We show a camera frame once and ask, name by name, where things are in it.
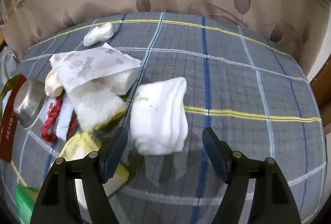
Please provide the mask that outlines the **white foam block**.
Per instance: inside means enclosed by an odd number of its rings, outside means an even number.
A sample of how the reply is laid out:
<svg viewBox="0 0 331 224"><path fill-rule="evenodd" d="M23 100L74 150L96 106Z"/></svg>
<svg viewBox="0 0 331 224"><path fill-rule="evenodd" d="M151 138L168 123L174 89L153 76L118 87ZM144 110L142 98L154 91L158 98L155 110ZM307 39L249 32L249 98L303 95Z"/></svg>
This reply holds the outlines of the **white foam block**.
<svg viewBox="0 0 331 224"><path fill-rule="evenodd" d="M100 78L100 82L108 86L116 95L124 96L135 83L140 68L128 69Z"/></svg>

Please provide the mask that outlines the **gold metal tin box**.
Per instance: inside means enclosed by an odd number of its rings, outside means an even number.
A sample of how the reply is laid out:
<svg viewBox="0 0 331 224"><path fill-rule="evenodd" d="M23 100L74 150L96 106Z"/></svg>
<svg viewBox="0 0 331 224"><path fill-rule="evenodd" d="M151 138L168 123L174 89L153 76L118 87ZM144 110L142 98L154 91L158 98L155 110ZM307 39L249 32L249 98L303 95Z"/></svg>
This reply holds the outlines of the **gold metal tin box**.
<svg viewBox="0 0 331 224"><path fill-rule="evenodd" d="M26 82L26 78L22 74L17 74L10 78L3 90L1 92L1 160L10 163L12 160L12 147L13 139L16 132L18 119L13 111L13 104L15 97L21 88L21 86ZM8 92L11 91L9 95L7 104L5 108L2 108L3 100Z"/></svg>

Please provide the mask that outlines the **cream rubber glove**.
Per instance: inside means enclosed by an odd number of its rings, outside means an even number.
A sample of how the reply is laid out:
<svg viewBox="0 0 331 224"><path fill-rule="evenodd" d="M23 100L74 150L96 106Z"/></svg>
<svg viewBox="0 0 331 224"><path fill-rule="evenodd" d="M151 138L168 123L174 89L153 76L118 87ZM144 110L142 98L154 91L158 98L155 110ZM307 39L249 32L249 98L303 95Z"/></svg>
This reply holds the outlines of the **cream rubber glove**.
<svg viewBox="0 0 331 224"><path fill-rule="evenodd" d="M58 97L63 91L62 82L55 70L51 70L45 80L45 93L49 97Z"/></svg>

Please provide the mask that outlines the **white fluffy cloth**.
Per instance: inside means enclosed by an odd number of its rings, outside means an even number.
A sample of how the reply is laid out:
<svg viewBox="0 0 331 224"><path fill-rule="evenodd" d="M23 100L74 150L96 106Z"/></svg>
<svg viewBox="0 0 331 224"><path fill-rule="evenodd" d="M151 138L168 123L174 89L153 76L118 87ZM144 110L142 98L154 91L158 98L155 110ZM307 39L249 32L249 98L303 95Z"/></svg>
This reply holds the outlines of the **white fluffy cloth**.
<svg viewBox="0 0 331 224"><path fill-rule="evenodd" d="M121 117L127 109L125 102L110 87L89 81L68 93L81 129L92 132Z"/></svg>

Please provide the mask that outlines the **white sock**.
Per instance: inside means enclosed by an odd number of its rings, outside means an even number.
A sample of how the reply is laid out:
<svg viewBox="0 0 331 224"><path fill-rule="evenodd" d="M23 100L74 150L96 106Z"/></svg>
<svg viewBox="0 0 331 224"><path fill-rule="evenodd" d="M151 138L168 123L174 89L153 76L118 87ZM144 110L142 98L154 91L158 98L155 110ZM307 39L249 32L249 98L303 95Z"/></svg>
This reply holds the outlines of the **white sock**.
<svg viewBox="0 0 331 224"><path fill-rule="evenodd" d="M144 84L133 100L130 133L139 154L168 155L183 150L188 122L184 77Z"/></svg>

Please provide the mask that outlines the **steel bowl upside down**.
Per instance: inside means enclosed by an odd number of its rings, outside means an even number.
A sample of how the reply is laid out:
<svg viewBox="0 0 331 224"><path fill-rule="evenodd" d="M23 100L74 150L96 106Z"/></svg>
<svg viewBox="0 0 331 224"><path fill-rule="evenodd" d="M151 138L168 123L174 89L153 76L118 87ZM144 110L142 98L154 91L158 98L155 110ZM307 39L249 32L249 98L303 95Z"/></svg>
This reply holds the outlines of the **steel bowl upside down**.
<svg viewBox="0 0 331 224"><path fill-rule="evenodd" d="M38 121L47 100L45 84L37 79L28 79L18 90L13 103L13 112L25 131Z"/></svg>

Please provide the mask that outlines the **small white crumpled wad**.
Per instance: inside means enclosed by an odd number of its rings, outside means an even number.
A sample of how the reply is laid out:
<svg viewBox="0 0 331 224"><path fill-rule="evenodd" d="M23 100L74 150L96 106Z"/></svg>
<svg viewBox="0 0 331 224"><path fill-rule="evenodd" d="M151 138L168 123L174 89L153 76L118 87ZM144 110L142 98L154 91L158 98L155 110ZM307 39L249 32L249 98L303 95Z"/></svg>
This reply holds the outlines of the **small white crumpled wad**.
<svg viewBox="0 0 331 224"><path fill-rule="evenodd" d="M111 22L101 26L96 26L84 36L84 46L89 47L98 42L105 42L113 35L114 31Z"/></svg>

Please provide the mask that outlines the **red and white cloth bag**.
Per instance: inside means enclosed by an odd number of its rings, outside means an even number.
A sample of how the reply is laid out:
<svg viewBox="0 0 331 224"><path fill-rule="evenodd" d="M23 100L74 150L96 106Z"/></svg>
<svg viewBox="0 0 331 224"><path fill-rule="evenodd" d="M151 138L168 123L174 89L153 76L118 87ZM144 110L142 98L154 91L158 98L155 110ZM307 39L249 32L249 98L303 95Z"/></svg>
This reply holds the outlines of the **red and white cloth bag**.
<svg viewBox="0 0 331 224"><path fill-rule="evenodd" d="M57 139L67 142L78 126L76 113L69 97L62 93L49 97L40 114L43 125L40 129L43 140L54 143Z"/></svg>

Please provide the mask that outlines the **grey plaid tablecloth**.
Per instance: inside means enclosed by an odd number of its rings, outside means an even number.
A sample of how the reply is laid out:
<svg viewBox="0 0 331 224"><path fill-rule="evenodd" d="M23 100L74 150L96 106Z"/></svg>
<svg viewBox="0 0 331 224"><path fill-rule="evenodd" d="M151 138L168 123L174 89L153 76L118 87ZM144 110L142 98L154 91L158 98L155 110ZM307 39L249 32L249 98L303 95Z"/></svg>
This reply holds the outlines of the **grey plaid tablecloth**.
<svg viewBox="0 0 331 224"><path fill-rule="evenodd" d="M123 155L130 177L110 198L120 223L211 223L226 186L209 163L201 135L211 127L248 158L276 159L303 223L317 215L326 174L317 103L297 62L239 26L196 15L129 13L62 30L24 51L13 73L43 81L55 53L84 50L93 26L111 22L111 46L141 60L140 84L184 77L188 136L181 152Z"/></svg>

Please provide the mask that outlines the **green printed box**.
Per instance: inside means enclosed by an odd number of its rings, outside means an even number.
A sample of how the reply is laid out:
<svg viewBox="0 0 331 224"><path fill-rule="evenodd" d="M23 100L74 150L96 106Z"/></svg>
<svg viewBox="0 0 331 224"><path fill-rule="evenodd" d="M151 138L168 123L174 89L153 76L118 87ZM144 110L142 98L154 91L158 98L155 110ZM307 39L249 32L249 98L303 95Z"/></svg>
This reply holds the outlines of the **green printed box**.
<svg viewBox="0 0 331 224"><path fill-rule="evenodd" d="M21 223L29 224L37 200L39 189L16 185L15 202L19 220Z"/></svg>

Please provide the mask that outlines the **brown wooden door frame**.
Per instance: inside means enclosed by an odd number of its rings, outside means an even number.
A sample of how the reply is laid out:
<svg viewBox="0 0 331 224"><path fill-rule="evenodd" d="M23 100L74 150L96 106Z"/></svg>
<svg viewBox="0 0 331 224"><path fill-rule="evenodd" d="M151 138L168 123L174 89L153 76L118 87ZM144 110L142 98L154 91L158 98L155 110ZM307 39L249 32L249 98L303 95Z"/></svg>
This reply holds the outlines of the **brown wooden door frame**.
<svg viewBox="0 0 331 224"><path fill-rule="evenodd" d="M331 55L310 82L320 111L324 134L330 133L331 121Z"/></svg>

